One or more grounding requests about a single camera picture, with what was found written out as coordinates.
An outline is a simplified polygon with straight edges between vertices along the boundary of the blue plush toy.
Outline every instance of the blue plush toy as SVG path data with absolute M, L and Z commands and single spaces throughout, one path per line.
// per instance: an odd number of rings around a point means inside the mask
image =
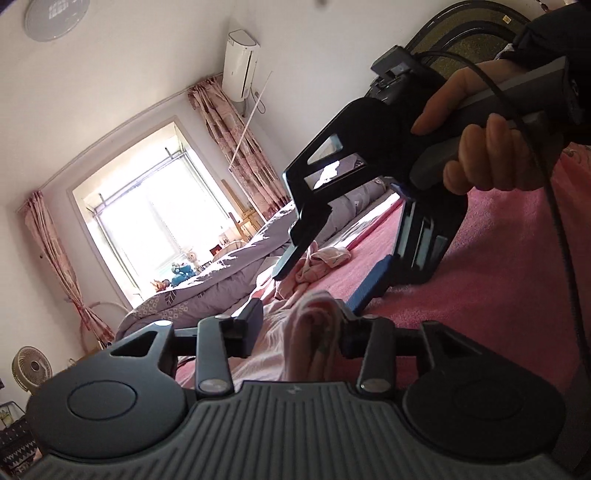
M 173 279 L 170 281 L 173 287 L 178 286 L 182 282 L 196 275 L 195 270 L 193 270 L 193 267 L 185 263 L 180 265 L 178 263 L 173 263 L 173 267 L 171 270 L 175 275 Z

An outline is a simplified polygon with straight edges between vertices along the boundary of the window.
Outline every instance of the window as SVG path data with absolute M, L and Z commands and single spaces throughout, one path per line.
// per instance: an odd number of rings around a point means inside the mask
M 189 250 L 209 262 L 219 235 L 233 228 L 228 200 L 171 125 L 74 191 L 98 250 L 134 306 L 155 293 L 152 281 L 172 279 L 172 263 L 186 262 Z

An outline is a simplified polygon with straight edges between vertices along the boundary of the air conditioner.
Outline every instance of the air conditioner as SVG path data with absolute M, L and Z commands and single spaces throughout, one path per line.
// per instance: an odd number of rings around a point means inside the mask
M 259 47 L 244 30 L 228 34 L 222 90 L 232 102 L 242 102 L 250 92 Z

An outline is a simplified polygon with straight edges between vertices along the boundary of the person's arm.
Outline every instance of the person's arm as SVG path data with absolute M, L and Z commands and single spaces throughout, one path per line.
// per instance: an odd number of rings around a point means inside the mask
M 557 23 L 571 20 L 570 26 L 554 28 Z M 590 25 L 591 10 L 580 4 L 556 10 L 528 25 L 526 32 L 515 40 L 513 52 L 504 52 L 502 59 L 484 62 L 480 67 L 498 83 L 566 55 L 579 86 L 580 103 L 591 112 Z M 435 130 L 464 98 L 484 89 L 484 83 L 474 72 L 458 70 L 427 102 L 412 132 L 424 135 Z M 591 123 L 591 115 L 587 114 L 586 120 Z M 582 143 L 589 140 L 591 143 L 591 136 L 568 140 Z M 545 149 L 548 165 L 554 165 L 561 146 L 559 142 L 551 142 Z M 459 146 L 459 158 L 447 163 L 443 181 L 451 192 L 457 194 L 467 193 L 472 187 L 480 190 L 534 190 L 542 185 L 541 173 L 536 169 L 521 134 L 509 130 L 507 121 L 499 115 L 491 115 L 486 128 L 466 127 Z

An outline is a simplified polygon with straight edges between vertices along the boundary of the patterned curtain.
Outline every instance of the patterned curtain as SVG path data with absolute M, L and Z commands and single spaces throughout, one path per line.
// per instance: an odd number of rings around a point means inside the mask
M 198 83 L 189 89 L 189 101 L 201 113 L 209 134 L 230 163 L 245 125 L 222 91 L 221 80 L 220 74 Z M 281 181 L 250 130 L 246 131 L 229 170 L 265 220 L 289 202 Z
M 47 210 L 41 192 L 33 193 L 27 200 L 24 207 L 24 215 L 27 228 L 32 233 L 37 245 L 43 251 L 45 258 L 51 264 L 53 271 L 60 280 L 61 287 L 80 315 L 80 341 L 82 342 L 82 348 L 88 353 L 88 348 L 82 336 L 84 327 L 94 334 L 101 348 L 106 347 L 115 337 L 113 331 L 96 313 L 84 305 L 78 280 L 76 279 L 76 273 L 70 264 L 66 252 L 61 247 L 56 226 Z

